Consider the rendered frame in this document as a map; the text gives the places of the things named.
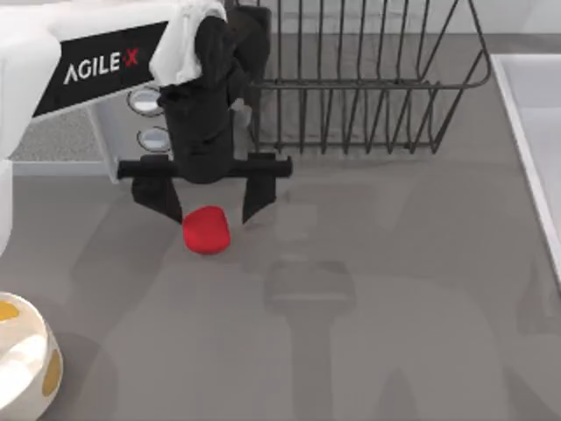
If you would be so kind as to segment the round silver microwave knob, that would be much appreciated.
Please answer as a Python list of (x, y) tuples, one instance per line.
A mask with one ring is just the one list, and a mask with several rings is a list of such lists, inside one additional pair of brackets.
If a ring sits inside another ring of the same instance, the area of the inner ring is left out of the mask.
[(127, 94), (126, 102), (132, 111), (140, 116), (153, 118), (163, 113), (158, 101), (160, 91), (153, 87), (133, 89)]
[(138, 131), (137, 142), (149, 153), (168, 153), (170, 140), (167, 129), (159, 126)]

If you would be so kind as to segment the red rounded object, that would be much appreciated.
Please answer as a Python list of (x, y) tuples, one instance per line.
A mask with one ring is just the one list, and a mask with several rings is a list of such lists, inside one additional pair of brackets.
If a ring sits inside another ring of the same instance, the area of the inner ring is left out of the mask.
[(199, 254), (216, 254), (231, 244), (231, 232), (224, 210), (208, 205), (192, 210), (182, 220), (185, 247)]

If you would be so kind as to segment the white bowl with yellow dots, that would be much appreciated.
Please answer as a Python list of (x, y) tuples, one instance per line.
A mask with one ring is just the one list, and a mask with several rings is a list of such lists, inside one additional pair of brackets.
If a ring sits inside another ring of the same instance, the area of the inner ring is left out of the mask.
[(38, 421), (59, 393), (64, 359), (31, 302), (0, 291), (0, 421)]

